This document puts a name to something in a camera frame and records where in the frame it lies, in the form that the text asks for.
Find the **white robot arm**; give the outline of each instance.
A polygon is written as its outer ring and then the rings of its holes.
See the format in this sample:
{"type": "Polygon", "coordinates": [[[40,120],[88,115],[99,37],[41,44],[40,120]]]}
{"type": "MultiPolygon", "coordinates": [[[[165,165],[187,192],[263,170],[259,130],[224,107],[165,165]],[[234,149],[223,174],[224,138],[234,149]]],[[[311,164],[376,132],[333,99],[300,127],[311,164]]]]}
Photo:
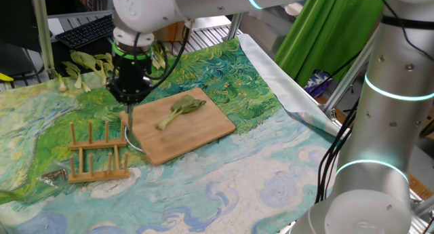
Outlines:
{"type": "MultiPolygon", "coordinates": [[[[137,40],[146,57],[152,32],[173,22],[295,1],[300,0],[113,0],[114,48],[131,57],[137,40]]],[[[291,234],[406,234],[410,228],[408,162],[434,100],[434,0],[388,3],[399,18],[384,10],[332,194],[305,213],[291,234]]],[[[142,84],[130,82],[143,75],[122,66],[119,75],[123,91],[140,91],[142,84]]]]}

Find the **green curtain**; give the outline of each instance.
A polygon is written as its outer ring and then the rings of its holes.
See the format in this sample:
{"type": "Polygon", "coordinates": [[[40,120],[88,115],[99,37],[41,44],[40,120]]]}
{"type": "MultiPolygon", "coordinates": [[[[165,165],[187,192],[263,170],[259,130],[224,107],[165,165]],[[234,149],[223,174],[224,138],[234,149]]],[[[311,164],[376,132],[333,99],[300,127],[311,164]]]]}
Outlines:
{"type": "Polygon", "coordinates": [[[308,0],[275,62],[302,87],[316,69],[333,73],[363,48],[382,7],[381,0],[308,0]]]}

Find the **table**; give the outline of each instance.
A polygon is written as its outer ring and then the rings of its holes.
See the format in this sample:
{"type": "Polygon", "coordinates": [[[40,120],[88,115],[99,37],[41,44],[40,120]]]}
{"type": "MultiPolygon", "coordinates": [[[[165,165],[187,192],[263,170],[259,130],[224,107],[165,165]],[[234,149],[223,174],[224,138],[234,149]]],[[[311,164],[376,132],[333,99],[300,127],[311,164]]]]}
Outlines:
{"type": "MultiPolygon", "coordinates": [[[[0,222],[9,233],[276,233],[313,203],[332,139],[324,130],[332,129],[272,63],[247,35],[187,54],[145,102],[202,87],[236,133],[159,167],[124,149],[129,179],[60,189],[35,177],[52,159],[68,161],[69,121],[77,120],[80,140],[90,119],[119,124],[121,106],[93,74],[84,76],[91,94],[72,90],[68,79],[66,93],[54,92],[56,80],[0,93],[0,121],[10,128],[0,133],[0,222]]],[[[107,152],[95,153],[94,167],[104,169],[107,152]]]]}

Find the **black keyboard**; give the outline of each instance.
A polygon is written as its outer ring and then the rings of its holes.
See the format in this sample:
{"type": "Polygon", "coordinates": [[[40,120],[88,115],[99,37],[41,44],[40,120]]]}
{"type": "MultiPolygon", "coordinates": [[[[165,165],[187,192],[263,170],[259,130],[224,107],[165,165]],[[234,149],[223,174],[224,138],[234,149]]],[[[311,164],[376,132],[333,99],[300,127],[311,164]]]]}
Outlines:
{"type": "Polygon", "coordinates": [[[56,35],[56,39],[75,50],[111,34],[113,29],[115,24],[111,15],[108,15],[56,35]]]}

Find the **cable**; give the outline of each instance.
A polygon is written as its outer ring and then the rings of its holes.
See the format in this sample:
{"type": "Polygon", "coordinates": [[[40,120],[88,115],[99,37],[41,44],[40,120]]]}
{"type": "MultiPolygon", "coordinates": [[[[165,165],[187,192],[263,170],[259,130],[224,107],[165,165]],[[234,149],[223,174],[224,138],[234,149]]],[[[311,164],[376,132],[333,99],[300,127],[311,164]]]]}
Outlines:
{"type": "Polygon", "coordinates": [[[324,189],[324,194],[327,194],[327,190],[328,190],[328,185],[330,184],[330,180],[332,179],[332,172],[333,172],[333,167],[334,164],[336,163],[336,159],[338,159],[338,154],[342,148],[342,146],[344,146],[345,142],[347,141],[347,139],[349,138],[349,136],[351,135],[351,132],[353,132],[353,128],[351,128],[347,135],[345,135],[345,137],[342,139],[342,141],[340,142],[339,146],[336,148],[335,150],[335,154],[333,156],[333,162],[331,164],[331,168],[330,168],[330,173],[328,175],[328,180],[327,180],[327,184],[325,185],[325,189],[324,189]]]}
{"type": "MultiPolygon", "coordinates": [[[[167,74],[166,74],[166,76],[165,77],[163,77],[157,84],[155,84],[153,87],[151,87],[151,88],[149,88],[149,89],[147,89],[147,90],[145,90],[145,91],[143,91],[143,92],[139,92],[139,93],[136,93],[136,94],[130,94],[129,96],[130,97],[136,97],[136,96],[141,96],[141,95],[143,95],[143,94],[148,94],[148,93],[150,93],[150,92],[152,92],[153,90],[155,90],[157,87],[159,87],[171,74],[172,74],[172,72],[174,71],[174,69],[176,68],[176,65],[179,63],[179,60],[181,59],[181,55],[184,53],[184,50],[185,50],[185,45],[187,44],[187,42],[188,42],[188,39],[189,39],[189,35],[190,35],[190,29],[189,28],[187,28],[186,29],[186,33],[185,33],[185,36],[184,36],[184,41],[182,42],[182,45],[181,45],[181,49],[180,49],[180,51],[179,51],[179,55],[176,57],[176,59],[175,59],[175,61],[174,61],[174,63],[173,63],[173,65],[172,65],[172,67],[170,68],[170,70],[167,72],[167,74]]],[[[122,55],[122,57],[120,58],[120,59],[118,59],[118,61],[116,62],[116,68],[118,67],[118,65],[119,65],[119,63],[120,63],[120,60],[122,60],[123,58],[125,57],[125,54],[124,55],[122,55]]],[[[116,83],[114,83],[113,84],[114,86],[114,88],[119,92],[119,93],[121,93],[120,91],[121,91],[121,89],[119,89],[119,87],[117,87],[116,86],[116,83]]]]}
{"type": "Polygon", "coordinates": [[[160,80],[156,85],[154,85],[149,92],[152,92],[153,90],[155,90],[155,88],[157,88],[159,85],[161,85],[170,76],[170,74],[172,74],[176,65],[179,63],[179,60],[181,59],[181,55],[184,53],[185,45],[189,41],[189,35],[190,35],[190,29],[186,28],[184,41],[182,42],[181,49],[179,50],[178,56],[176,57],[174,64],[170,68],[170,71],[162,80],[160,80]]]}
{"type": "MultiPolygon", "coordinates": [[[[136,38],[134,39],[133,56],[134,56],[134,64],[137,65],[137,67],[138,67],[138,69],[139,69],[140,71],[143,71],[144,69],[141,67],[141,65],[140,65],[139,62],[137,61],[137,43],[138,43],[138,39],[139,39],[139,37],[140,37],[140,33],[137,33],[137,34],[136,34],[136,38]]],[[[160,47],[161,47],[163,50],[165,49],[165,48],[164,48],[164,44],[163,44],[162,42],[158,41],[157,43],[158,43],[158,45],[160,45],[160,47]]],[[[167,64],[167,54],[166,54],[165,52],[164,52],[164,58],[165,58],[164,61],[165,61],[165,63],[167,64]]],[[[151,76],[147,75],[146,72],[143,74],[143,76],[148,77],[149,79],[152,79],[152,80],[159,80],[159,79],[162,79],[163,77],[165,77],[166,73],[167,73],[167,65],[166,65],[165,68],[164,68],[164,72],[163,72],[163,74],[161,74],[161,75],[158,76],[158,77],[151,77],[151,76]]]]}
{"type": "Polygon", "coordinates": [[[35,74],[33,74],[33,75],[21,76],[21,77],[17,77],[17,78],[11,77],[11,78],[14,79],[14,81],[23,81],[25,79],[32,79],[33,77],[36,77],[37,75],[40,75],[44,70],[45,70],[45,67],[42,66],[42,68],[38,72],[36,72],[35,74]]]}
{"type": "Polygon", "coordinates": [[[427,57],[429,60],[434,61],[434,58],[431,57],[427,52],[425,52],[424,50],[420,49],[419,47],[416,47],[409,39],[407,36],[407,31],[406,31],[406,26],[404,25],[404,23],[402,22],[402,19],[396,14],[396,12],[392,9],[392,7],[387,3],[386,0],[381,0],[384,5],[387,7],[387,9],[393,14],[393,16],[398,20],[399,25],[401,25],[402,28],[402,32],[404,33],[404,38],[406,39],[407,43],[409,45],[411,45],[415,50],[418,50],[419,52],[421,52],[425,57],[427,57]]]}
{"type": "Polygon", "coordinates": [[[335,77],[339,72],[347,67],[348,64],[350,64],[354,59],[356,59],[359,54],[361,53],[361,50],[356,53],[352,58],[350,58],[348,61],[346,61],[338,70],[334,71],[330,77],[328,77],[325,81],[323,81],[321,84],[319,84],[317,87],[315,87],[312,91],[309,92],[309,95],[312,95],[314,92],[316,92],[319,88],[324,86],[329,80],[331,80],[333,77],[335,77]]]}
{"type": "Polygon", "coordinates": [[[336,148],[336,146],[338,145],[343,134],[345,133],[347,128],[352,124],[352,122],[354,121],[355,111],[356,111],[358,105],[359,105],[359,100],[357,100],[356,103],[354,104],[353,108],[351,109],[351,112],[349,113],[349,115],[345,119],[344,123],[342,124],[342,127],[340,128],[334,142],[332,143],[330,148],[327,150],[327,152],[323,156],[321,162],[319,163],[318,179],[317,179],[318,187],[317,187],[317,196],[315,199],[315,204],[319,203],[320,201],[323,201],[326,197],[326,192],[325,192],[326,191],[326,176],[327,176],[328,169],[330,167],[330,164],[334,160],[334,156],[338,154],[338,151],[336,151],[336,149],[340,150],[340,148],[343,146],[343,144],[341,143],[339,145],[339,147],[336,148]]]}

